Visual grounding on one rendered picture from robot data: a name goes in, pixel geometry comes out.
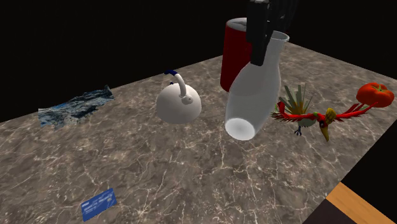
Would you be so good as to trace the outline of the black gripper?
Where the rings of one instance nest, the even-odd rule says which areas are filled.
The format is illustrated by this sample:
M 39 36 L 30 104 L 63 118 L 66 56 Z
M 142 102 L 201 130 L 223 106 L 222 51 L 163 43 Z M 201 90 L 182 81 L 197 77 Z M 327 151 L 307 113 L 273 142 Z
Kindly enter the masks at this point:
M 251 43 L 250 63 L 262 66 L 273 31 L 286 32 L 298 0 L 249 0 L 246 39 Z

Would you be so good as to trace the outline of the white vase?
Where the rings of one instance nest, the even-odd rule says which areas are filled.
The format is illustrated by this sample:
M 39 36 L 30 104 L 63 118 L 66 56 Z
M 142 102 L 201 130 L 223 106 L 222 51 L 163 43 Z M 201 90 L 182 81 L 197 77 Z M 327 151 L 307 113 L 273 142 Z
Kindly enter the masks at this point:
M 274 31 L 261 64 L 245 65 L 229 91 L 225 130 L 234 139 L 247 141 L 259 132 L 275 108 L 281 88 L 279 59 L 289 36 Z

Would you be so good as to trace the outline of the red cylindrical container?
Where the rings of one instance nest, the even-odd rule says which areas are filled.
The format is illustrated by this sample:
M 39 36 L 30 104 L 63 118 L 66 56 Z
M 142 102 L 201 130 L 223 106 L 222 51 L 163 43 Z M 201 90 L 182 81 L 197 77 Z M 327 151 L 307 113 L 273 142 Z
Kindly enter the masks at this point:
M 230 19 L 225 25 L 220 85 L 226 92 L 240 70 L 250 62 L 252 47 L 246 41 L 246 27 L 246 17 Z

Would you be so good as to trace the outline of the red and yellow bird toy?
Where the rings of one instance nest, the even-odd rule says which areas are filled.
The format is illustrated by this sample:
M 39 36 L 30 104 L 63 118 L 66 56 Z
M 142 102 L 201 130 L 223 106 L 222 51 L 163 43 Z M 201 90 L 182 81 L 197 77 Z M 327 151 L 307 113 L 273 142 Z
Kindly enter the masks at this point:
M 365 114 L 369 109 L 378 105 L 378 102 L 374 102 L 365 109 L 362 109 L 365 104 L 362 103 L 359 105 L 357 103 L 342 114 L 337 114 L 332 108 L 328 108 L 324 115 L 318 112 L 307 113 L 312 97 L 308 101 L 305 100 L 306 86 L 304 86 L 302 91 L 301 85 L 298 85 L 298 90 L 295 92 L 295 95 L 291 93 L 287 85 L 285 85 L 284 88 L 288 95 L 288 100 L 279 97 L 279 102 L 275 105 L 275 111 L 272 112 L 271 117 L 282 122 L 296 122 L 298 124 L 298 129 L 294 131 L 294 133 L 297 136 L 302 135 L 302 127 L 311 127 L 317 122 L 324 138 L 326 141 L 329 141 L 328 127 L 331 123 L 334 121 L 343 122 L 344 119 L 359 117 Z

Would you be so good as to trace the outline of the red tomato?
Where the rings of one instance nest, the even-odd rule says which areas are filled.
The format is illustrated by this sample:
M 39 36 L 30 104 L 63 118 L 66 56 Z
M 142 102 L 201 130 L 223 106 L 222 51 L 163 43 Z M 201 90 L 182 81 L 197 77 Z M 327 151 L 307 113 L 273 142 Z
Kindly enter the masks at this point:
M 383 84 L 367 83 L 358 90 L 356 99 L 369 106 L 376 102 L 376 108 L 384 108 L 394 101 L 394 94 Z

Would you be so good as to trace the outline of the blue crumpled cloth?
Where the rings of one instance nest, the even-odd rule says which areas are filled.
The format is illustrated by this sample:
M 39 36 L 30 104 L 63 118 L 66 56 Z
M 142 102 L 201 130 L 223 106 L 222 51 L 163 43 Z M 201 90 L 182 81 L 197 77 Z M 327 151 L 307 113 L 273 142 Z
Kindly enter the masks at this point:
M 98 107 L 114 99 L 112 91 L 106 85 L 101 90 L 85 92 L 62 104 L 50 108 L 39 108 L 38 120 L 41 127 L 53 125 L 54 130 L 58 130 L 64 125 L 81 123 L 86 117 L 96 112 Z

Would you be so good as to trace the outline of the blue card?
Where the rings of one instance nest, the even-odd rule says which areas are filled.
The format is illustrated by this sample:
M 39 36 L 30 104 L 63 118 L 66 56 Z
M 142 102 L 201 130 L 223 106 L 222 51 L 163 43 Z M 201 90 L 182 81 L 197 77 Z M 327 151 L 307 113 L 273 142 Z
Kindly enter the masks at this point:
M 114 190 L 112 188 L 88 199 L 81 204 L 81 214 L 83 221 L 88 221 L 106 209 L 117 203 Z

